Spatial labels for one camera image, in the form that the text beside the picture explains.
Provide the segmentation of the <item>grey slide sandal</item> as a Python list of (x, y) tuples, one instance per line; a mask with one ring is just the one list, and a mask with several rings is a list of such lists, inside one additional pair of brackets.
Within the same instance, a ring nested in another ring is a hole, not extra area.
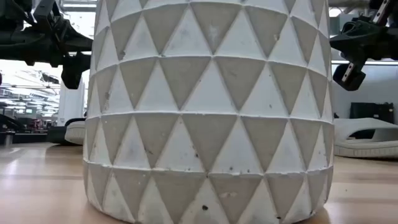
[(83, 145), (85, 134), (85, 122), (74, 121), (66, 128), (65, 140), (73, 144)]
[[(398, 125), (374, 118), (335, 119), (334, 155), (368, 159), (398, 159)], [(373, 130), (369, 139), (351, 139), (358, 131)]]

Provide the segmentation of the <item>white pillar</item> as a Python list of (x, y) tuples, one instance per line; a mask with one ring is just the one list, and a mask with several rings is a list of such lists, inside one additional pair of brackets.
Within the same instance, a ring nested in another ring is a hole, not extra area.
[(60, 99), (58, 106), (57, 125), (64, 126), (73, 118), (81, 118), (85, 107), (85, 84), (80, 80), (76, 90), (68, 89), (61, 82)]

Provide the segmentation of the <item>white geometric concrete planter pot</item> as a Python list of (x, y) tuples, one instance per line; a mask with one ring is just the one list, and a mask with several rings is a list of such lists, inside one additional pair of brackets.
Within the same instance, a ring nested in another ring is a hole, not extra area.
[(137, 224), (292, 224), (333, 177), (328, 0), (98, 0), (88, 201)]

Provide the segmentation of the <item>black equipment case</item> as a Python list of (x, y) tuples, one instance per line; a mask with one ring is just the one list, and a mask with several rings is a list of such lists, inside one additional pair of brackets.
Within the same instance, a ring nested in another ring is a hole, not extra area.
[(392, 103), (351, 103), (349, 118), (374, 118), (394, 124), (394, 105)]

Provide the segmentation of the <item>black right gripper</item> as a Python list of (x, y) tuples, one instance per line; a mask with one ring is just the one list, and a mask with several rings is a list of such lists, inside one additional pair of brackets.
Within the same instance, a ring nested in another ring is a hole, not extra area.
[(369, 8), (373, 15), (353, 18), (330, 39), (330, 46), (348, 61), (333, 72), (333, 81), (347, 91), (361, 86), (367, 60), (398, 61), (398, 0), (369, 0)]

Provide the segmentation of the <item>black ceiling fixture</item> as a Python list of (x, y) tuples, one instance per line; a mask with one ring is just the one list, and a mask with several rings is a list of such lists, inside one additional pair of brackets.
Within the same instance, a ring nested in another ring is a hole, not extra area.
[(58, 78), (48, 75), (47, 73), (42, 73), (40, 80), (46, 83), (60, 84)]

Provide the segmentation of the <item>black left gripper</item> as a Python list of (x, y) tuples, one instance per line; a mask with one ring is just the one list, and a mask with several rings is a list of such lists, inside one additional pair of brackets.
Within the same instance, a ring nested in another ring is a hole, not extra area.
[(72, 90), (90, 69), (93, 39), (75, 30), (56, 0), (0, 0), (0, 59), (28, 66), (48, 63), (63, 67), (61, 78)]

